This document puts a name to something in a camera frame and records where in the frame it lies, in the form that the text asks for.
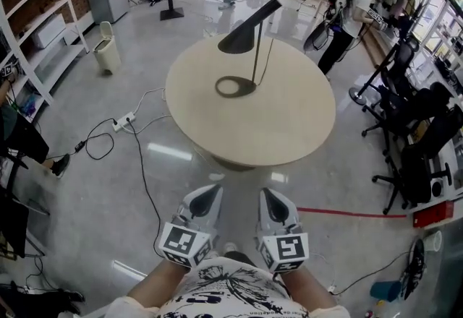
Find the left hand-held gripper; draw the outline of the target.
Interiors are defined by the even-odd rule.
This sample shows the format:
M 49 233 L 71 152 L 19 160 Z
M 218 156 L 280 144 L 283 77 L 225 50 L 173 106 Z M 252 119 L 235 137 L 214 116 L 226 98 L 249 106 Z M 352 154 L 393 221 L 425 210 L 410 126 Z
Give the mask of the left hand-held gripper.
M 216 247 L 224 189 L 219 184 L 190 192 L 163 228 L 159 249 L 170 262 L 195 268 Z

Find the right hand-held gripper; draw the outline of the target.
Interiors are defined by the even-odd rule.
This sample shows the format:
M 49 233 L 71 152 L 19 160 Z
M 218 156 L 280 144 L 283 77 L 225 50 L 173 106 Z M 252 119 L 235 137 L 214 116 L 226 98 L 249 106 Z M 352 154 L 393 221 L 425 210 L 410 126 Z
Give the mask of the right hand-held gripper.
M 309 259 L 310 252 L 296 205 L 268 187 L 261 189 L 259 201 L 257 251 L 265 266 L 273 274 L 297 270 Z

